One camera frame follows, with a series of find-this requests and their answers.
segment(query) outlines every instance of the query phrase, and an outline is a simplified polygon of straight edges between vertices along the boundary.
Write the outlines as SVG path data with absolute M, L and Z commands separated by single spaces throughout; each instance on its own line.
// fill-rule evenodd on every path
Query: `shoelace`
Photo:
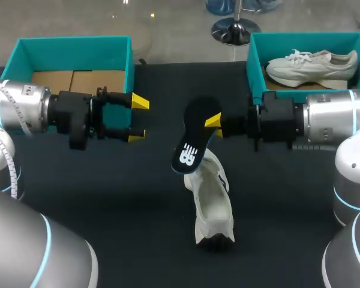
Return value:
M 294 49 L 295 53 L 291 54 L 289 56 L 286 56 L 286 59 L 291 60 L 292 65 L 293 64 L 299 64 L 299 63 L 303 63 L 304 60 L 307 60 L 309 62 L 312 61 L 312 58 L 310 57 L 310 55 L 312 55 L 312 53 L 310 52 L 300 52 L 296 49 Z

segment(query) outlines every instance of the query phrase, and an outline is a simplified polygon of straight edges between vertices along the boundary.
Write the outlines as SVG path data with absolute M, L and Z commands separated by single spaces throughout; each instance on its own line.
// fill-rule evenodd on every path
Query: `shoe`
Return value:
M 358 54 L 336 55 L 328 51 L 315 54 L 299 52 L 273 59 L 266 72 L 271 79 L 288 87 L 315 82 L 326 88 L 347 89 L 348 81 L 358 68 Z
M 232 207 L 228 197 L 229 184 L 218 158 L 206 149 L 199 168 L 184 175 L 185 187 L 193 192 L 196 206 L 196 244 L 216 238 L 235 241 Z

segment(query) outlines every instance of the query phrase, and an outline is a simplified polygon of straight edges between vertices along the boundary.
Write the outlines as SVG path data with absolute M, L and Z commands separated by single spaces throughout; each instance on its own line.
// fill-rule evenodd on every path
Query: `shoe box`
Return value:
M 95 95 L 98 87 L 110 92 L 132 92 L 134 60 L 129 36 L 18 39 L 1 79 L 48 86 L 60 91 Z M 104 124 L 126 128 L 131 110 L 107 105 Z
M 293 98 L 296 102 L 300 103 L 305 102 L 308 94 L 338 91 L 327 89 L 315 83 L 308 83 L 297 88 L 288 88 L 272 81 L 265 71 L 267 63 L 272 59 L 283 58 L 290 55 L 293 53 L 293 49 L 311 53 L 327 50 L 334 54 L 341 55 L 356 50 L 358 53 L 358 70 L 353 79 L 349 81 L 348 89 L 360 89 L 360 33 L 253 33 L 251 35 L 247 60 L 247 76 L 255 101 L 260 101 L 265 91 L 276 91 L 278 97 Z

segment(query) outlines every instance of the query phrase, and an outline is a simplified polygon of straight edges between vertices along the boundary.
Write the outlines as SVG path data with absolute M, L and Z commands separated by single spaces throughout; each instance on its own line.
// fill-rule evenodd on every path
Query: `white cable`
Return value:
M 12 97 L 12 95 L 9 93 L 9 91 L 6 90 L 6 89 L 4 88 L 4 86 L 2 86 L 1 84 L 0 84 L 0 92 L 2 92 L 2 93 L 6 96 L 6 98 L 8 99 L 8 101 L 9 101 L 9 102 L 12 104 L 12 106 L 14 107 L 15 112 L 16 112 L 16 115 L 17 115 L 17 117 L 18 117 L 18 119 L 19 119 L 20 125 L 21 125 L 22 130 L 24 131 L 24 133 L 25 133 L 27 136 L 31 136 L 32 133 L 31 133 L 31 131 L 29 130 L 29 128 L 28 128 L 28 126 L 27 126 L 27 124 L 26 124 L 26 122 L 25 122 L 24 115 L 23 115 L 23 113 L 21 112 L 20 107 L 19 107 L 19 105 L 16 103 L 15 99 Z
M 17 173 L 16 167 L 14 165 L 13 158 L 11 154 L 8 152 L 4 143 L 0 139 L 0 150 L 3 153 L 5 160 L 7 161 L 7 166 L 10 171 L 10 179 L 11 179 L 11 197 L 17 199 Z
M 7 89 L 4 88 L 4 86 L 2 84 L 0 84 L 0 92 L 2 92 L 6 96 L 8 101 L 14 107 L 17 118 L 19 119 L 19 122 L 20 122 L 20 126 L 22 127 L 22 130 L 24 131 L 24 133 L 27 136 L 31 136 L 32 133 L 29 130 L 29 128 L 28 128 L 28 126 L 27 126 L 27 124 L 25 122 L 23 113 L 21 112 L 20 107 L 16 103 L 13 96 L 9 93 L 9 91 Z M 8 152 L 8 150 L 6 149 L 4 143 L 1 141 L 1 139 L 0 139 L 0 150 L 2 151 L 2 153 L 3 153 L 4 157 L 5 157 L 8 169 L 10 171 L 11 197 L 17 199 L 17 173 L 16 173 L 16 167 L 14 165 L 14 161 L 13 161 L 13 158 L 12 158 L 11 154 Z

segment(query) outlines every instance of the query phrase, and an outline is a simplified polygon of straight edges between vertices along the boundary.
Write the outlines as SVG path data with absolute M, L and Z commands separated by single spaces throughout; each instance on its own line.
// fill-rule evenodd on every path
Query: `shoe insole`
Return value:
M 203 182 L 199 190 L 201 212 L 206 220 L 228 220 L 230 209 L 224 191 L 210 172 L 203 173 Z
M 185 134 L 172 158 L 172 169 L 180 174 L 194 172 L 203 160 L 205 149 L 219 127 L 205 127 L 205 122 L 221 113 L 219 102 L 209 96 L 191 100 L 184 112 Z

